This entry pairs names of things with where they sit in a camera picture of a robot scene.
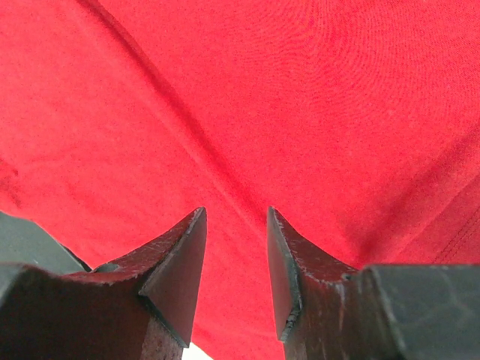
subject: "red fabric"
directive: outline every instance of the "red fabric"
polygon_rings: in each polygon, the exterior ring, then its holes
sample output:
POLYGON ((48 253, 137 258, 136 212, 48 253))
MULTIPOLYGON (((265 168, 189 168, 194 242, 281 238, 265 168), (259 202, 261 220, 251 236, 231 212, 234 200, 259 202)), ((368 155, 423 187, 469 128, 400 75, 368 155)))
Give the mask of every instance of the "red fabric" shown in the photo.
POLYGON ((354 265, 480 259, 480 2, 0 4, 0 209, 90 265, 208 210, 193 340, 281 359, 266 209, 354 265))

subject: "dark gray metal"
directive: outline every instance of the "dark gray metal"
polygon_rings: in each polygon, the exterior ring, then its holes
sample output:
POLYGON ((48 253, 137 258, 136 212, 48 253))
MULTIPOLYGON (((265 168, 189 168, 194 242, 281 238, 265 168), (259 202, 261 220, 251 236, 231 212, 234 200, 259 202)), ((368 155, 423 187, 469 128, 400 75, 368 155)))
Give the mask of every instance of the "dark gray metal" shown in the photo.
POLYGON ((281 223, 273 208, 268 210, 268 261, 277 339, 285 342, 302 310, 299 270, 288 248, 281 223))
POLYGON ((201 271, 192 269, 202 268, 206 243, 198 239, 206 238, 206 225, 203 209, 139 291, 183 347, 191 341, 198 294, 186 290, 200 286, 201 271))
POLYGON ((27 263, 64 275, 88 266, 31 221, 0 213, 0 263, 27 263))
POLYGON ((203 255, 196 253, 190 262, 184 256, 191 252, 182 248, 200 251, 205 241, 206 214, 199 208, 162 236, 94 272, 59 276, 30 265, 1 264, 0 359, 180 359, 188 344, 170 332, 191 330, 193 319, 176 322, 184 318, 163 311, 194 311, 191 299, 197 299, 198 284, 161 280, 162 269, 169 268, 162 264, 181 264, 199 278, 203 255), (146 283, 155 294, 176 294, 181 287, 178 298, 168 295, 175 306, 148 306, 152 300, 139 295, 146 283))
POLYGON ((273 208, 268 260, 277 332, 284 333, 286 322, 291 326, 287 359, 480 358, 479 266, 373 265, 357 272, 299 235, 273 208), (291 324, 285 320, 291 301, 277 298, 286 289, 293 289, 287 298, 301 294, 291 324))

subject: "metal jaw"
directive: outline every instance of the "metal jaw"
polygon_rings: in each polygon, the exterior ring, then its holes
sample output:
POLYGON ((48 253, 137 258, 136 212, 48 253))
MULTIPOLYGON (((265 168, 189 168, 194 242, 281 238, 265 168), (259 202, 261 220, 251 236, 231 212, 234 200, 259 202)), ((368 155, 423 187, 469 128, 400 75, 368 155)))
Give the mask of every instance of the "metal jaw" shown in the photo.
POLYGON ((180 359, 205 245, 206 211, 198 208, 93 272, 1 264, 0 359, 180 359))
POLYGON ((268 211, 268 262, 286 359, 478 359, 480 266, 361 271, 268 211))

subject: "pointed tip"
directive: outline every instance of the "pointed tip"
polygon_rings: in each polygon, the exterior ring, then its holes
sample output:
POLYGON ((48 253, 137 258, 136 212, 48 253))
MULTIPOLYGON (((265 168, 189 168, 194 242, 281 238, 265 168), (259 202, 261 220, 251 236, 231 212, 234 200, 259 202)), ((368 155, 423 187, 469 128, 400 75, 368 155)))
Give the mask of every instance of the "pointed tip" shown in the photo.
POLYGON ((162 235, 159 235, 124 256, 99 266, 93 272, 110 272, 110 269, 113 269, 111 264, 116 264, 120 267, 120 270, 116 272, 131 274, 130 266, 137 261, 142 262, 143 272, 146 272, 152 269, 152 267, 162 263, 167 258, 168 253, 173 251, 173 249, 182 242, 183 238, 194 233, 196 228, 205 228, 206 223, 206 209, 204 207, 196 208, 162 235))
POLYGON ((305 238, 279 211, 275 210, 272 213, 270 226, 273 226, 274 233, 277 234, 276 240, 278 242, 282 241, 284 246, 288 247, 294 261, 304 265, 301 267, 303 272, 307 269, 308 273, 316 273, 319 277, 322 277, 325 276, 322 275, 322 269, 328 268, 331 274, 329 280, 336 278, 339 272, 356 272, 354 268, 342 263, 305 238))
POLYGON ((274 302, 277 338, 285 342, 302 309, 299 273, 290 252, 284 227, 290 226, 279 211, 268 208, 268 267, 274 302))
POLYGON ((190 344, 197 307, 206 246, 206 209, 197 208, 185 220, 187 229, 139 291, 182 347, 190 344))

